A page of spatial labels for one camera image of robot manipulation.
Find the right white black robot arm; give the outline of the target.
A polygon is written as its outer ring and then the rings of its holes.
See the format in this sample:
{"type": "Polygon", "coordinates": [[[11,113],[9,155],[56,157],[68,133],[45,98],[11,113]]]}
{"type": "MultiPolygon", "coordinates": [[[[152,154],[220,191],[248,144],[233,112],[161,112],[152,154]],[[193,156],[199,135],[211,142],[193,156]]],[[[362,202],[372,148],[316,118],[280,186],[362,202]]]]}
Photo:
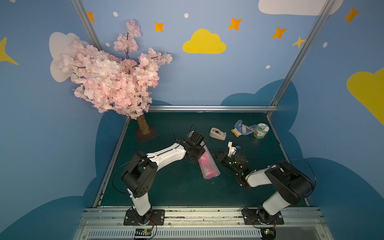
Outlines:
{"type": "Polygon", "coordinates": [[[225,168],[232,171],[241,187],[250,189],[272,185],[276,192],[258,208],[241,210],[247,225],[282,225],[281,211],[297,205],[307,198],[316,188],[317,179],[312,180],[290,162],[284,161],[265,169],[250,171],[248,160],[243,154],[227,154],[214,151],[214,158],[225,168]]]}

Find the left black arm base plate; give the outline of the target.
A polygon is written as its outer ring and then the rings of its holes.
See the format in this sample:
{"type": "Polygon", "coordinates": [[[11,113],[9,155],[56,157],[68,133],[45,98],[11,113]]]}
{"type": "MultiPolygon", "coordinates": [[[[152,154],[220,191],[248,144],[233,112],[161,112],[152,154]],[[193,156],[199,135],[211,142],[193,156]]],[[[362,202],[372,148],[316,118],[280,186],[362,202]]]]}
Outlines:
{"type": "Polygon", "coordinates": [[[165,210],[150,209],[144,216],[140,216],[134,209],[128,209],[123,222],[124,226],[163,226],[165,220],[165,210]]]}

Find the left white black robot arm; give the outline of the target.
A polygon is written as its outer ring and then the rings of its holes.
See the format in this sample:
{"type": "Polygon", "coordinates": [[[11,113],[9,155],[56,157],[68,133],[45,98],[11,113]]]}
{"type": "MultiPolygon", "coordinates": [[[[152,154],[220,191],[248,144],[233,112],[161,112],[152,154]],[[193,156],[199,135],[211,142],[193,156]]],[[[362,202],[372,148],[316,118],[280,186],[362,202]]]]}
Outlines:
{"type": "Polygon", "coordinates": [[[138,152],[131,161],[123,165],[125,170],[122,173],[121,181],[126,188],[125,193],[132,200],[132,210],[138,224],[146,225],[153,220],[153,209],[148,192],[153,185],[157,172],[167,165],[185,158],[195,163],[206,152],[208,152],[208,149],[205,145],[174,143],[154,153],[138,152]]]}

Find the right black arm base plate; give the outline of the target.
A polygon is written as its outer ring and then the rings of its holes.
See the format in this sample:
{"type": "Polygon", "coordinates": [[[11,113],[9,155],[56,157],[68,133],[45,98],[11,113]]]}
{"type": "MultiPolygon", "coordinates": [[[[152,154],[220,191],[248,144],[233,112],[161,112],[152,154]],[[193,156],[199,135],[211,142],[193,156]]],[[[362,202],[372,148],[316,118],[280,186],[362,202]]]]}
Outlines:
{"type": "Polygon", "coordinates": [[[241,214],[245,225],[283,225],[284,220],[281,212],[270,215],[263,208],[260,209],[241,209],[241,214]]]}

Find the beige tape dispenser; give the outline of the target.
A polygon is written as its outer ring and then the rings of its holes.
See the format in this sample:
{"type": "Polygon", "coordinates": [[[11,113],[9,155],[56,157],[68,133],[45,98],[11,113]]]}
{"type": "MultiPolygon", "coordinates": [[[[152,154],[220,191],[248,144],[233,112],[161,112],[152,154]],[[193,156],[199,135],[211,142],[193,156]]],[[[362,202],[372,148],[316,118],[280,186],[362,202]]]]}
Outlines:
{"type": "Polygon", "coordinates": [[[224,141],[226,139],[226,137],[227,137],[227,133],[221,131],[218,128],[211,128],[211,130],[210,130],[210,137],[213,138],[213,139],[224,141]]]}

